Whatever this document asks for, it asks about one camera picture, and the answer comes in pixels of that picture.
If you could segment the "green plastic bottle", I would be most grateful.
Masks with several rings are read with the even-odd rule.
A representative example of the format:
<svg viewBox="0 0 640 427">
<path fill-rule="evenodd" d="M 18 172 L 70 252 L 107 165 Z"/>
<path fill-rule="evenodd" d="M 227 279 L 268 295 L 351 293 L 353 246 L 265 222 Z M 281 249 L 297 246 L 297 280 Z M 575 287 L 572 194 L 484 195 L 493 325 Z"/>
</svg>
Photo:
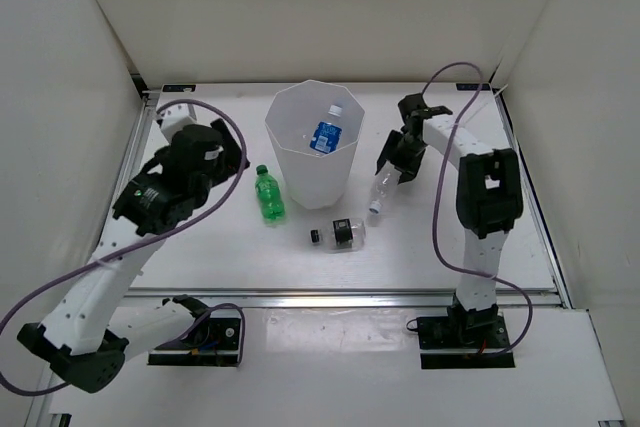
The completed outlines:
<svg viewBox="0 0 640 427">
<path fill-rule="evenodd" d="M 286 212 L 277 180 L 266 165 L 258 165 L 256 175 L 254 188 L 263 219 L 268 222 L 282 220 Z"/>
</svg>

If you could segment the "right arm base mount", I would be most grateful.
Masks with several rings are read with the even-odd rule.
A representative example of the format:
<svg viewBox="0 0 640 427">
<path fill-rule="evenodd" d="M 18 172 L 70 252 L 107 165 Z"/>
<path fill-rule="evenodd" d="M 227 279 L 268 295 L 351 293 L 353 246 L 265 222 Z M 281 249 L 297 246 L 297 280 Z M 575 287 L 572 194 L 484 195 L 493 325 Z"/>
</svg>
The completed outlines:
<svg viewBox="0 0 640 427">
<path fill-rule="evenodd" d="M 418 336 L 422 370 L 481 370 L 515 368 L 505 320 L 497 305 L 466 311 L 461 305 L 447 308 L 444 316 L 409 320 L 409 333 Z"/>
</svg>

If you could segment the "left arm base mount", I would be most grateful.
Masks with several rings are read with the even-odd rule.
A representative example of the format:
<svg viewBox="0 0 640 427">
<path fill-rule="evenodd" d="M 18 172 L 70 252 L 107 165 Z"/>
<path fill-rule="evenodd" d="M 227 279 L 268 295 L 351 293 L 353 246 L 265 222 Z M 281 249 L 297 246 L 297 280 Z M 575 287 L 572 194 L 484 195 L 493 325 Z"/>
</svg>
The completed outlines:
<svg viewBox="0 0 640 427">
<path fill-rule="evenodd" d="M 148 353 L 149 366 L 237 368 L 244 357 L 246 316 L 241 307 L 225 302 L 208 306 L 195 297 L 165 299 L 194 317 L 194 324 L 176 340 Z"/>
</svg>

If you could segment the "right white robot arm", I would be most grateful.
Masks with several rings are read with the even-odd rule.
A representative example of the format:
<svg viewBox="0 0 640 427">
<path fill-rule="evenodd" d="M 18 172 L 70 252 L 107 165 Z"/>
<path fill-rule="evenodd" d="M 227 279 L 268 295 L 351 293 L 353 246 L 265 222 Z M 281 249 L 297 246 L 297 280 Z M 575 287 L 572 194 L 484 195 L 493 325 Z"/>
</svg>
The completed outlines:
<svg viewBox="0 0 640 427">
<path fill-rule="evenodd" d="M 379 215 L 401 183 L 414 180 L 426 150 L 443 155 L 457 170 L 456 214 L 465 232 L 465 250 L 449 334 L 470 347 L 486 331 L 478 314 L 496 311 L 496 283 L 503 246 L 524 210 L 519 162 L 511 148 L 498 149 L 455 123 L 445 106 L 429 107 L 420 93 L 398 104 L 403 125 L 392 130 L 376 164 L 369 212 Z"/>
</svg>

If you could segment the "clear bottle black label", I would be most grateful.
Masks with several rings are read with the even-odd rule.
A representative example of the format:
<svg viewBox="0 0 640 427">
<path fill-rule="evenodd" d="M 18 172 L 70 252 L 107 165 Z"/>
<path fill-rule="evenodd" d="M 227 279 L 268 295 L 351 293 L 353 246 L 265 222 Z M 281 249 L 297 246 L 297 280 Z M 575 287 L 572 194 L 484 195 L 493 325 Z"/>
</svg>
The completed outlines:
<svg viewBox="0 0 640 427">
<path fill-rule="evenodd" d="M 341 218 L 322 228 L 310 231 L 311 245 L 329 253 L 361 250 L 366 239 L 366 227 L 361 218 Z"/>
</svg>

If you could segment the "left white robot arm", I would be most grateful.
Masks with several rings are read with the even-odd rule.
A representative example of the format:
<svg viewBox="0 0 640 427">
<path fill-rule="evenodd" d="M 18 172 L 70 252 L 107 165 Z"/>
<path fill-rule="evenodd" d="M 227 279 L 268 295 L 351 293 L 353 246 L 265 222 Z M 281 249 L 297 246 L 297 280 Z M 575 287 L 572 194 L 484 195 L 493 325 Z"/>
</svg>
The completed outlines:
<svg viewBox="0 0 640 427">
<path fill-rule="evenodd" d="M 189 295 L 112 320 L 133 281 L 171 237 L 219 210 L 250 163 L 244 135 L 221 109 L 179 99 L 157 114 L 166 145 L 123 188 L 91 260 L 28 294 L 20 308 L 72 281 L 59 304 L 39 322 L 24 324 L 18 342 L 61 379 L 96 393 L 138 355 L 177 341 L 206 342 L 213 308 Z"/>
</svg>

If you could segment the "white octagonal bin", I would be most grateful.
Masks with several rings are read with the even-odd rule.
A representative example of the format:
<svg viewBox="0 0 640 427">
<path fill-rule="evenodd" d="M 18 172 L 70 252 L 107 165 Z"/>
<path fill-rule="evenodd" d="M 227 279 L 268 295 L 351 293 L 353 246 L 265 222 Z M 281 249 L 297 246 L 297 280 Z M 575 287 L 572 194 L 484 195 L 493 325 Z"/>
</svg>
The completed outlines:
<svg viewBox="0 0 640 427">
<path fill-rule="evenodd" d="M 274 96 L 265 126 L 295 202 L 316 210 L 342 197 L 364 117 L 342 85 L 307 80 Z"/>
</svg>

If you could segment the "clear plastic bottle blue cap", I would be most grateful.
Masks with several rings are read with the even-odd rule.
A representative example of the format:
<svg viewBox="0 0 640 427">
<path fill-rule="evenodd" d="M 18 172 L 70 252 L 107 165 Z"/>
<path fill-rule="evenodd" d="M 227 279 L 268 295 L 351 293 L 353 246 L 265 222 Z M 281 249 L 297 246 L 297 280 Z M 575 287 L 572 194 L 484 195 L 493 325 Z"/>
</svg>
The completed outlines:
<svg viewBox="0 0 640 427">
<path fill-rule="evenodd" d="M 388 164 L 375 176 L 368 205 L 370 214 L 380 215 L 385 212 L 398 186 L 400 175 L 400 171 Z"/>
</svg>

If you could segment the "aluminium table rail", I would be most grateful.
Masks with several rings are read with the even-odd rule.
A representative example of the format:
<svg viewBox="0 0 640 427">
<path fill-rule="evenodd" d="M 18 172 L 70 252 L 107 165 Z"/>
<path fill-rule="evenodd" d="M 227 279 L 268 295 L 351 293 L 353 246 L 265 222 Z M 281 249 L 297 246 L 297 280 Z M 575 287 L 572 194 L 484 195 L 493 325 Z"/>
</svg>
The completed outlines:
<svg viewBox="0 0 640 427">
<path fill-rule="evenodd" d="M 149 302 L 186 294 L 209 302 L 231 302 L 250 308 L 444 308 L 453 299 L 447 289 L 161 289 L 136 287 L 127 301 Z"/>
</svg>

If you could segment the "blue label plastic bottle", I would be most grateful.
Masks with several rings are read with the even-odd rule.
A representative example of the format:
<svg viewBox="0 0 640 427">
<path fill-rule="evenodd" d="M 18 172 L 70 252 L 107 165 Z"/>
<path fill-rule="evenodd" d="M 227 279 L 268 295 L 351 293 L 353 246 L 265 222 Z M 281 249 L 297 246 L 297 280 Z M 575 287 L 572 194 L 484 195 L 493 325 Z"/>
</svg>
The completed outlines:
<svg viewBox="0 0 640 427">
<path fill-rule="evenodd" d="M 325 117 L 318 123 L 309 147 L 319 155 L 334 152 L 342 135 L 342 111 L 337 105 L 331 105 Z"/>
</svg>

